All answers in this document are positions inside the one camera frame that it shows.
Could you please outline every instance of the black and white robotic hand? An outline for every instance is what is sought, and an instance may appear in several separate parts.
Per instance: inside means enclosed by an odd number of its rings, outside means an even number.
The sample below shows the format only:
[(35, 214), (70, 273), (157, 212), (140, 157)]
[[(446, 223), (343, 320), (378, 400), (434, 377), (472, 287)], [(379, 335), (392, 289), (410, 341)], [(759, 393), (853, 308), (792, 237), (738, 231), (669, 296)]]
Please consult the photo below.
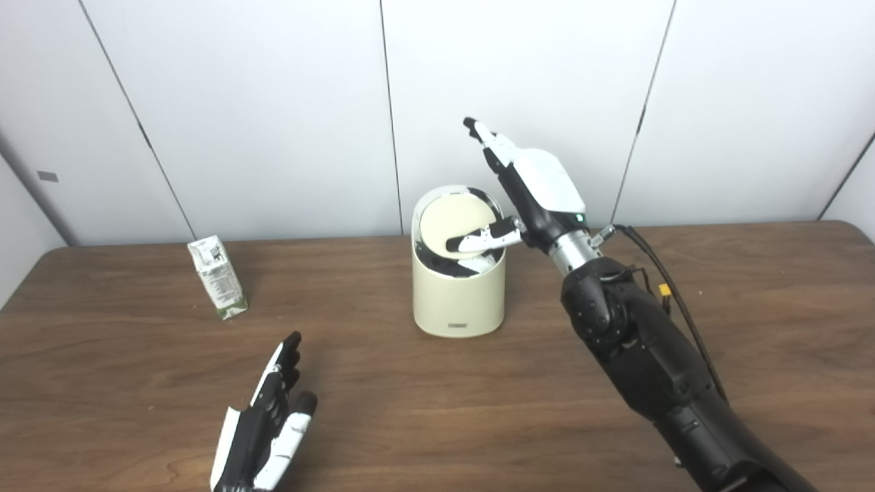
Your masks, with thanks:
[(276, 347), (249, 408), (227, 409), (210, 474), (213, 492), (270, 491), (285, 474), (316, 411), (309, 391), (289, 400), (300, 377), (300, 343), (294, 332)]
[[(472, 118), (464, 125), (483, 145), (486, 162), (520, 217), (451, 238), (447, 249), (486, 250), (524, 241), (550, 256), (563, 275), (561, 302), (575, 333), (702, 491), (816, 492), (732, 411), (677, 286), (647, 242), (620, 225), (590, 235), (584, 203), (555, 156), (518, 149)], [(635, 283), (640, 269), (603, 256), (599, 247), (617, 230), (647, 252), (665, 277), (698, 350), (668, 307)]]

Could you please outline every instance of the white robotic hand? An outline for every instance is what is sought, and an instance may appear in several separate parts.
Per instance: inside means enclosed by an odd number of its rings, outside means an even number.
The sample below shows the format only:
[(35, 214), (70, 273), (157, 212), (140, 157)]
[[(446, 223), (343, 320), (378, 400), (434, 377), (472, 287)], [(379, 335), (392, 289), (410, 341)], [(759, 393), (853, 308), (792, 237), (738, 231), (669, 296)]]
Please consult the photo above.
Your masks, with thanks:
[(489, 250), (524, 241), (549, 255), (563, 274), (601, 257), (599, 245), (609, 234), (590, 236), (586, 205), (556, 156), (519, 149), (473, 118), (466, 118), (464, 125), (483, 144), (486, 163), (498, 175), (520, 217), (452, 237), (446, 242), (447, 250)]
[(258, 382), (249, 408), (228, 408), (216, 447), (212, 492), (273, 490), (285, 474), (316, 411), (316, 395), (302, 391), (293, 403), (289, 392), (298, 381), (301, 334), (276, 347)]

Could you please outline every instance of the panel seam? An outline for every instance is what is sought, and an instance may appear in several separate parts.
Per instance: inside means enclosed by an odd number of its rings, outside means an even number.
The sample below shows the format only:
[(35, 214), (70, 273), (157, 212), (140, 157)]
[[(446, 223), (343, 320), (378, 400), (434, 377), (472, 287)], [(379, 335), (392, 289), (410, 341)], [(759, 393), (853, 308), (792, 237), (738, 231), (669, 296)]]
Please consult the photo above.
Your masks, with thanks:
[(830, 209), (830, 205), (832, 205), (832, 202), (835, 201), (838, 194), (841, 193), (842, 188), (844, 188), (844, 184), (848, 182), (848, 179), (851, 178), (851, 175), (854, 173), (854, 170), (857, 169), (857, 165), (859, 165), (860, 161), (863, 160), (863, 157), (866, 155), (866, 152), (868, 152), (869, 149), (872, 148), (872, 142), (875, 142), (875, 133), (873, 133), (872, 136), (869, 137), (869, 142), (867, 142), (866, 145), (863, 146), (863, 151), (861, 151), (860, 155), (857, 156), (857, 160), (854, 161), (854, 164), (852, 164), (850, 166), (850, 169), (848, 170), (847, 174), (845, 174), (844, 178), (842, 178), (842, 182), (838, 184), (838, 188), (836, 188), (836, 191), (833, 192), (831, 197), (829, 197), (829, 201), (826, 202), (826, 207), (824, 207), (823, 210), (821, 211), (821, 213), (817, 216), (818, 221), (823, 219), (823, 216), (826, 214), (826, 211)]
[(665, 49), (665, 41), (669, 38), (669, 29), (671, 29), (671, 21), (675, 18), (675, 7), (677, 0), (671, 3), (671, 11), (668, 12), (668, 22), (665, 24), (665, 32), (662, 34), (662, 42), (659, 45), (659, 52), (656, 54), (656, 62), (654, 63), (654, 71), (650, 74), (650, 83), (647, 85), (647, 93), (644, 95), (644, 105), (641, 107), (641, 114), (638, 120), (638, 129), (635, 131), (635, 136), (632, 139), (632, 146), (629, 147), (629, 154), (626, 156), (626, 168), (623, 170), (623, 179), (619, 182), (619, 190), (617, 191), (617, 200), (613, 204), (610, 223), (613, 223), (617, 216), (617, 209), (620, 207), (620, 198), (623, 195), (623, 188), (626, 186), (626, 177), (629, 174), (629, 165), (632, 164), (632, 156), (635, 152), (635, 145), (638, 143), (638, 136), (641, 134), (641, 127), (644, 126), (644, 118), (648, 110), (648, 102), (650, 102), (650, 93), (654, 88), (656, 80), (656, 72), (659, 70), (659, 63), (662, 60), (662, 51)]
[(395, 163), (395, 193), (398, 197), (398, 234), (404, 235), (404, 213), (401, 208), (401, 177), (398, 174), (398, 150), (395, 142), (395, 114), (392, 112), (392, 87), (389, 82), (389, 49), (386, 46), (386, 21), (380, 0), (380, 29), (383, 40), (383, 60), (386, 66), (386, 96), (388, 97), (388, 122), (392, 131), (392, 159)]
[(149, 136), (146, 134), (146, 129), (143, 127), (143, 122), (140, 121), (140, 115), (138, 115), (137, 110), (134, 109), (134, 104), (133, 102), (131, 102), (130, 97), (128, 96), (128, 91), (124, 88), (124, 84), (122, 84), (122, 79), (121, 77), (119, 77), (118, 72), (116, 71), (116, 66), (113, 64), (112, 60), (109, 57), (109, 52), (107, 52), (107, 48), (103, 44), (103, 39), (101, 39), (101, 35), (97, 33), (95, 23), (91, 20), (91, 16), (88, 14), (88, 9), (85, 7), (83, 0), (78, 0), (78, 2), (79, 6), (82, 8), (82, 13), (85, 14), (85, 19), (88, 21), (88, 25), (91, 27), (91, 32), (97, 39), (97, 44), (100, 45), (101, 51), (103, 51), (103, 56), (104, 58), (106, 58), (106, 61), (109, 64), (109, 69), (112, 70), (112, 74), (115, 77), (115, 82), (122, 90), (122, 95), (124, 95), (124, 100), (128, 103), (128, 108), (130, 109), (131, 114), (134, 116), (136, 126), (140, 129), (140, 133), (143, 135), (143, 140), (145, 140), (146, 146), (149, 147), (149, 151), (152, 153), (152, 157), (155, 159), (155, 163), (158, 165), (158, 169), (161, 171), (161, 176), (164, 177), (164, 182), (167, 183), (167, 188), (170, 189), (170, 194), (172, 195), (173, 200), (176, 202), (176, 206), (179, 208), (179, 213), (182, 214), (182, 218), (185, 221), (185, 225), (188, 227), (188, 231), (192, 233), (192, 239), (197, 239), (197, 235), (194, 234), (194, 228), (192, 228), (192, 223), (188, 220), (188, 215), (186, 215), (186, 211), (182, 208), (182, 203), (179, 201), (179, 197), (176, 195), (176, 190), (173, 189), (173, 184), (167, 177), (167, 172), (164, 169), (164, 165), (161, 164), (161, 159), (158, 158), (158, 154), (155, 152), (155, 147), (152, 146)]

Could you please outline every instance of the black robotic arm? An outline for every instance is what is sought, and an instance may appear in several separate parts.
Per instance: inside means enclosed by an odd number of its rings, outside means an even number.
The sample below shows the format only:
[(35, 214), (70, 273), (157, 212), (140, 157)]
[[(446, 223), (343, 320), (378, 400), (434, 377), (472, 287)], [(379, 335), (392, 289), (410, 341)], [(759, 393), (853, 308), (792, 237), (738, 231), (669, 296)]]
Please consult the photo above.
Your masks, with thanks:
[(520, 219), (504, 224), (516, 224), (516, 231), (491, 224), (448, 240), (447, 248), (488, 249), (506, 245), (501, 239), (516, 233), (549, 255), (564, 275), (561, 300), (575, 333), (703, 492), (816, 492), (732, 411), (707, 359), (634, 282), (634, 269), (599, 250), (614, 230), (633, 239), (637, 233), (609, 226), (590, 235), (584, 203), (556, 157), (517, 149), (472, 118), (464, 125), (483, 144), (486, 161)]

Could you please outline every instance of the wooden table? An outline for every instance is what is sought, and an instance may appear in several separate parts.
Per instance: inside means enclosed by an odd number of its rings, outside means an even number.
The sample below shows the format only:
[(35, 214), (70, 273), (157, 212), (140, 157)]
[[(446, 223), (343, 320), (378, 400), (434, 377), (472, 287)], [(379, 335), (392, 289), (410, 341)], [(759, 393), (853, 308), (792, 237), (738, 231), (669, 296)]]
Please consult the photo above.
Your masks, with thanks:
[[(875, 247), (841, 222), (644, 228), (733, 407), (822, 492), (875, 483)], [(215, 317), (181, 244), (66, 248), (0, 313), (0, 483), (208, 490), (225, 407), (304, 334), (319, 394), (289, 491), (696, 490), (513, 248), (507, 318), (444, 340), (410, 306), (409, 238), (230, 242), (250, 300)], [(623, 238), (605, 252), (647, 264)], [(655, 269), (650, 269), (656, 277)]]

